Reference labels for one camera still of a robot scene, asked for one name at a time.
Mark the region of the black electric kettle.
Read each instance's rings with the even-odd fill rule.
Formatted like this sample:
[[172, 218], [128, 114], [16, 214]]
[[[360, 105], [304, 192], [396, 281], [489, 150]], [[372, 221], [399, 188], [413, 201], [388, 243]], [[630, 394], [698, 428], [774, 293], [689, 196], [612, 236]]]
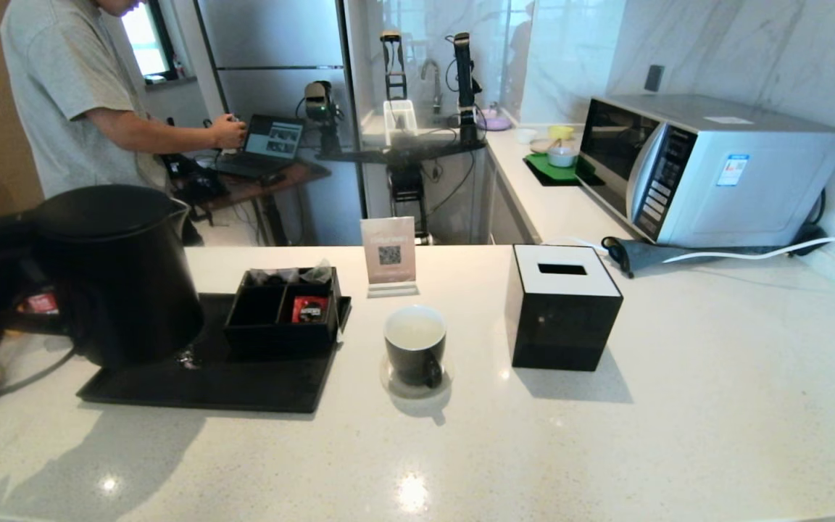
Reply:
[[62, 241], [54, 289], [80, 353], [106, 369], [165, 360], [199, 336], [204, 314], [183, 251], [188, 208], [130, 185], [60, 193], [30, 213]]

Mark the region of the black desk mounted device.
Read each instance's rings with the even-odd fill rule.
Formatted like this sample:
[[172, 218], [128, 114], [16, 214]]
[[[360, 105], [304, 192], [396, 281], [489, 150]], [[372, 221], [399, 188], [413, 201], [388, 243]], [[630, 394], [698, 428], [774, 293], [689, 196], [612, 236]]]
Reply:
[[232, 205], [230, 192], [215, 170], [183, 153], [161, 154], [159, 158], [167, 173], [166, 192], [172, 198], [206, 212]]

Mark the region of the person in grey t-shirt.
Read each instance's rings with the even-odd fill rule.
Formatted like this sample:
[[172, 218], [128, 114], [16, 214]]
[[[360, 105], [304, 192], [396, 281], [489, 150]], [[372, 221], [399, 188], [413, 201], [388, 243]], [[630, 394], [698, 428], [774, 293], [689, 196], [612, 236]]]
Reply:
[[235, 116], [175, 128], [146, 112], [105, 25], [143, 2], [10, 0], [4, 10], [4, 62], [44, 197], [101, 185], [162, 191], [163, 155], [242, 145]]

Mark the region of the black serving tray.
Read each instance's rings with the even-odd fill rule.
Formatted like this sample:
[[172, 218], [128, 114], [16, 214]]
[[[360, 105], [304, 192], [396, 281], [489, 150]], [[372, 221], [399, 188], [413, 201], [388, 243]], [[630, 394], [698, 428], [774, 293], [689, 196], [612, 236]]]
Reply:
[[201, 293], [199, 300], [207, 324], [189, 352], [198, 368], [189, 369], [182, 360], [172, 359], [122, 370], [102, 369], [77, 396], [110, 405], [288, 414], [316, 411], [335, 348], [314, 359], [232, 360], [223, 324], [234, 294]]

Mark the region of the black laptop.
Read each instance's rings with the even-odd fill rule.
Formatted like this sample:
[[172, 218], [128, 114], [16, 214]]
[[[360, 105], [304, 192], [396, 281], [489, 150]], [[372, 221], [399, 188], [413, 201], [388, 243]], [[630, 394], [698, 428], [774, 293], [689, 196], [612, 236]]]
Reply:
[[252, 115], [241, 148], [222, 153], [212, 163], [215, 171], [260, 181], [292, 165], [304, 135], [301, 119]]

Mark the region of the brown wooden desk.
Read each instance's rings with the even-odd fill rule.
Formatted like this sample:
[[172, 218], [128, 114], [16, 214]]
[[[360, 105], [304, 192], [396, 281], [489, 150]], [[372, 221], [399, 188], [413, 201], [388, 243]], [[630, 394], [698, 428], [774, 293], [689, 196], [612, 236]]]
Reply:
[[230, 192], [229, 201], [232, 202], [232, 205], [211, 212], [191, 206], [190, 220], [197, 223], [205, 221], [213, 227], [215, 225], [213, 212], [228, 209], [236, 210], [243, 204], [250, 204], [253, 217], [251, 226], [255, 241], [261, 241], [263, 244], [272, 245], [272, 247], [289, 247], [292, 242], [288, 240], [281, 212], [276, 205], [276, 193], [289, 191], [289, 189], [294, 189], [299, 193], [302, 185], [327, 178], [331, 175], [331, 172], [312, 163], [297, 161], [281, 169], [278, 174], [265, 176], [260, 181], [251, 181], [251, 179], [219, 172], [218, 175]]

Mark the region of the silver refrigerator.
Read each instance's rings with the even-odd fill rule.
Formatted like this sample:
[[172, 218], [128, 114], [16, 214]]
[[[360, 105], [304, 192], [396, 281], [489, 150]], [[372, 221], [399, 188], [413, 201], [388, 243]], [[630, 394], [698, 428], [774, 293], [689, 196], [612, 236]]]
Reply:
[[296, 158], [331, 172], [327, 178], [276, 193], [288, 240], [294, 245], [360, 244], [365, 214], [357, 163], [322, 162], [320, 133], [306, 118], [304, 90], [328, 80], [339, 108], [341, 150], [359, 146], [349, 47], [342, 0], [194, 0], [209, 63], [226, 112], [301, 119]]

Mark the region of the black background robot stand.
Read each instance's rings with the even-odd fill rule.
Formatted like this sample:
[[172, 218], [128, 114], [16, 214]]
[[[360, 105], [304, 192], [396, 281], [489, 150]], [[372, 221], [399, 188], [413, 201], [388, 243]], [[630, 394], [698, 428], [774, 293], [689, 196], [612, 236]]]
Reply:
[[[485, 139], [471, 139], [468, 141], [455, 140], [449, 144], [434, 145], [428, 142], [405, 146], [388, 146], [384, 151], [344, 152], [341, 149], [322, 149], [316, 154], [319, 161], [377, 163], [386, 168], [387, 181], [390, 191], [390, 205], [392, 217], [397, 218], [399, 204], [416, 204], [418, 213], [415, 219], [415, 243], [417, 245], [432, 245], [435, 238], [430, 230], [430, 217], [443, 208], [454, 195], [466, 184], [474, 174], [476, 168], [475, 152], [487, 145]], [[424, 187], [423, 163], [437, 161], [437, 159], [468, 153], [470, 167], [461, 181], [455, 185], [453, 191], [443, 201], [431, 210], [427, 209], [426, 191]]]

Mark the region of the black mug white inside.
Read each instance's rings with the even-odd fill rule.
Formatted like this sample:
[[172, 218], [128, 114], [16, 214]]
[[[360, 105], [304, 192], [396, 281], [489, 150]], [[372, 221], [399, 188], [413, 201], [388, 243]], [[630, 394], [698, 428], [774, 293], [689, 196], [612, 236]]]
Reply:
[[386, 318], [382, 334], [392, 370], [404, 384], [437, 389], [443, 383], [447, 327], [441, 312], [407, 305]]

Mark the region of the white plastic rack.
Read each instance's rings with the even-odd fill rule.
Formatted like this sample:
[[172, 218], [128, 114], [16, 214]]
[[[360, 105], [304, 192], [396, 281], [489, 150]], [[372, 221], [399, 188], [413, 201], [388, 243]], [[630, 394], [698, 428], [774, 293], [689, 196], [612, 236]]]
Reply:
[[392, 146], [395, 138], [415, 135], [418, 125], [415, 108], [410, 99], [385, 100], [382, 105], [386, 146]]

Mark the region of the chrome sink faucet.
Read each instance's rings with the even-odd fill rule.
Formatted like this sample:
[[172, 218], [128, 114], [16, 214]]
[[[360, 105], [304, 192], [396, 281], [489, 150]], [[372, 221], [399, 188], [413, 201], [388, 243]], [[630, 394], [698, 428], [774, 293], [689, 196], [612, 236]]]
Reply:
[[421, 80], [432, 80], [431, 106], [435, 115], [441, 114], [443, 108], [443, 89], [441, 89], [440, 66], [430, 57], [424, 60], [420, 68]]

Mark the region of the green mat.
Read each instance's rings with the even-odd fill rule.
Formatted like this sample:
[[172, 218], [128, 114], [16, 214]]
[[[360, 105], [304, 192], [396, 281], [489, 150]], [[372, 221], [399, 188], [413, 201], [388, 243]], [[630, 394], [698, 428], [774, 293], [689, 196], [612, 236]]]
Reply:
[[594, 170], [587, 163], [580, 166], [577, 155], [571, 156], [568, 167], [551, 165], [547, 153], [531, 153], [523, 161], [544, 187], [579, 187], [583, 182], [597, 180]]

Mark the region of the black tissue box white top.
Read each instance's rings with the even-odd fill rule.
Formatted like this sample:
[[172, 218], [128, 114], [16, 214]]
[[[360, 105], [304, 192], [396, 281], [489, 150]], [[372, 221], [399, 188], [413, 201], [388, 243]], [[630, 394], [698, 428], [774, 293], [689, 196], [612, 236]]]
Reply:
[[512, 366], [595, 371], [622, 304], [593, 248], [512, 245], [504, 309]]

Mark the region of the silver microwave oven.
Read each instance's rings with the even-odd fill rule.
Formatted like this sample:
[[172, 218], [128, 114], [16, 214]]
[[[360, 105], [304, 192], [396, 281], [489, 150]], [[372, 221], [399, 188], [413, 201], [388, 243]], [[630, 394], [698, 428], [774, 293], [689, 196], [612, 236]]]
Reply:
[[835, 127], [698, 94], [595, 96], [576, 172], [653, 244], [784, 247], [835, 172]]

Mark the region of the window with dark frame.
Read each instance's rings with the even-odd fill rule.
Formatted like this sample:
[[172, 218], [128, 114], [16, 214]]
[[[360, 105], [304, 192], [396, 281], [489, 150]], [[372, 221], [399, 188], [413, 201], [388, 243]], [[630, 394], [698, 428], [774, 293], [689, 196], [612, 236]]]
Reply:
[[159, 0], [137, 0], [120, 19], [145, 83], [156, 85], [179, 79], [175, 51]]

